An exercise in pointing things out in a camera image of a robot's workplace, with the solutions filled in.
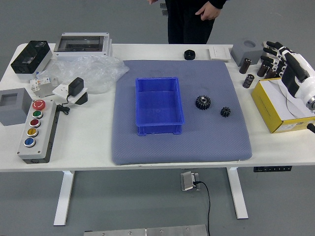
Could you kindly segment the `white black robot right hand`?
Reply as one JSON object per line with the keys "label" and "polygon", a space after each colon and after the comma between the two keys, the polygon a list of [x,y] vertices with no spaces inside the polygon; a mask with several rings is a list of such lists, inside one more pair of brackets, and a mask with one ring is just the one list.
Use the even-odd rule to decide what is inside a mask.
{"label": "white black robot right hand", "polygon": [[310,110],[315,108],[315,70],[304,59],[280,42],[266,41],[261,56],[271,69],[280,76],[289,94],[300,98]]}

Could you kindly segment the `person's left hand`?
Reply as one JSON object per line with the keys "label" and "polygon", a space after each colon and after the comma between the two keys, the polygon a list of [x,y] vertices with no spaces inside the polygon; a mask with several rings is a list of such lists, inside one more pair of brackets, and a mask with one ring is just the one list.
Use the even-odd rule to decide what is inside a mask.
{"label": "person's left hand", "polygon": [[210,2],[206,2],[196,13],[199,15],[202,21],[214,20],[221,13],[221,10],[214,7]]}

